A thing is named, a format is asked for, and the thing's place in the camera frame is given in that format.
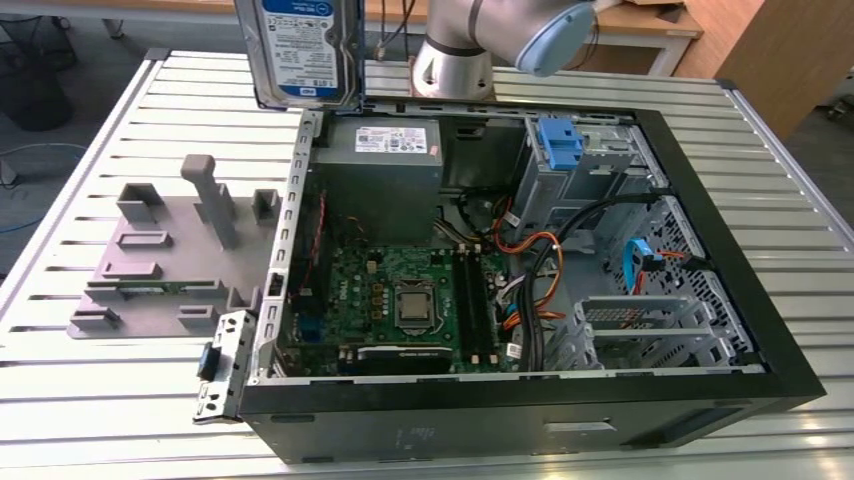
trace green motherboard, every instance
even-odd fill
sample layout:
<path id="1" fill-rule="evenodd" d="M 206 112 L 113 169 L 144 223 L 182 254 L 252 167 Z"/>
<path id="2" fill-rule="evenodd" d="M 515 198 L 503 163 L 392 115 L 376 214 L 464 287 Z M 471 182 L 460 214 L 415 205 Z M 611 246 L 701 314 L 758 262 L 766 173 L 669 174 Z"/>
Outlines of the green motherboard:
<path id="1" fill-rule="evenodd" d="M 489 305 L 496 279 L 504 273 L 500 254 L 469 253 L 479 264 L 485 295 L 481 312 L 488 327 L 476 332 L 460 325 L 459 272 L 451 249 L 413 247 L 347 247 L 332 253 L 328 307 L 323 318 L 298 315 L 301 340 L 281 345 L 288 359 L 298 358 L 304 376 L 344 375 L 341 359 L 359 347 L 444 347 L 452 351 L 451 373 L 501 371 L 497 355 L 464 355 L 464 336 L 477 335 L 479 345 L 497 350 L 496 326 Z"/>

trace cpu socket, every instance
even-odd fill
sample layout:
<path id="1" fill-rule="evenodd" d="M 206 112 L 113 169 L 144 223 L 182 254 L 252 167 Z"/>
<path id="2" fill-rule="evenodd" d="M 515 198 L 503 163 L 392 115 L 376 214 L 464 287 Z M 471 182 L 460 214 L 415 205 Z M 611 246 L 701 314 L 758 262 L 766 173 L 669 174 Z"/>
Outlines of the cpu socket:
<path id="1" fill-rule="evenodd" d="M 407 335 L 423 335 L 435 326 L 433 287 L 429 280 L 395 282 L 395 326 Z"/>

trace slotted aluminum table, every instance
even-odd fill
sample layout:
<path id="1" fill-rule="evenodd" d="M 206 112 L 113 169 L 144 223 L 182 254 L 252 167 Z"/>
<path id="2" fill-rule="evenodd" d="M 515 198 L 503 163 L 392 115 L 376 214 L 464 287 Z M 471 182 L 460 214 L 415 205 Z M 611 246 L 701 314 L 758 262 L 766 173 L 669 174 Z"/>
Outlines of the slotted aluminum table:
<path id="1" fill-rule="evenodd" d="M 403 64 L 369 90 L 405 95 Z M 256 109 L 242 55 L 146 60 L 0 291 L 0 477 L 316 475 L 548 479 L 854 475 L 851 230 L 740 94 L 705 80 L 495 74 L 499 100 L 660 110 L 786 319 L 827 397 L 676 450 L 285 466 L 245 425 L 190 424 L 205 339 L 77 341 L 65 326 L 116 224 L 121 186 L 189 195 L 185 154 L 217 158 L 232 196 L 286 190 L 298 113 Z"/>

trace ram slot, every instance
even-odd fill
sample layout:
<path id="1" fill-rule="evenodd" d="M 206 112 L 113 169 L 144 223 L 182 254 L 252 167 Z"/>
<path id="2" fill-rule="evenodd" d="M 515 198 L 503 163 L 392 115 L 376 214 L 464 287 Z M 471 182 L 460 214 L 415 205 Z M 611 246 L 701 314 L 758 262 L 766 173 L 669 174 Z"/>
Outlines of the ram slot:
<path id="1" fill-rule="evenodd" d="M 468 265 L 465 257 L 467 255 L 461 253 L 453 255 L 453 303 L 456 304 L 460 353 L 463 359 L 469 359 L 476 352 L 477 340 L 475 337 L 471 301 L 468 298 Z"/>
<path id="2" fill-rule="evenodd" d="M 485 276 L 480 266 L 480 256 L 468 255 L 468 300 L 471 308 L 471 319 L 475 330 L 476 353 L 480 361 L 488 362 L 489 355 L 495 353 L 492 341 L 492 319 L 487 307 L 489 301 L 485 294 Z"/>
<path id="3" fill-rule="evenodd" d="M 461 357 L 472 363 L 487 362 L 495 349 L 479 256 L 471 253 L 456 254 L 452 265 Z"/>

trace hard drive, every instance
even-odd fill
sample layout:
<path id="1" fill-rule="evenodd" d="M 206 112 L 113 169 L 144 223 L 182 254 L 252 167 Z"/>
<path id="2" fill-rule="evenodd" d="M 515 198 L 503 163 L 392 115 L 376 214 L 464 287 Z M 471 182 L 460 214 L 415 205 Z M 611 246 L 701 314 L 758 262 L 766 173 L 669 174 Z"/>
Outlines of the hard drive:
<path id="1" fill-rule="evenodd" d="M 357 110 L 361 3 L 234 0 L 261 108 Z"/>

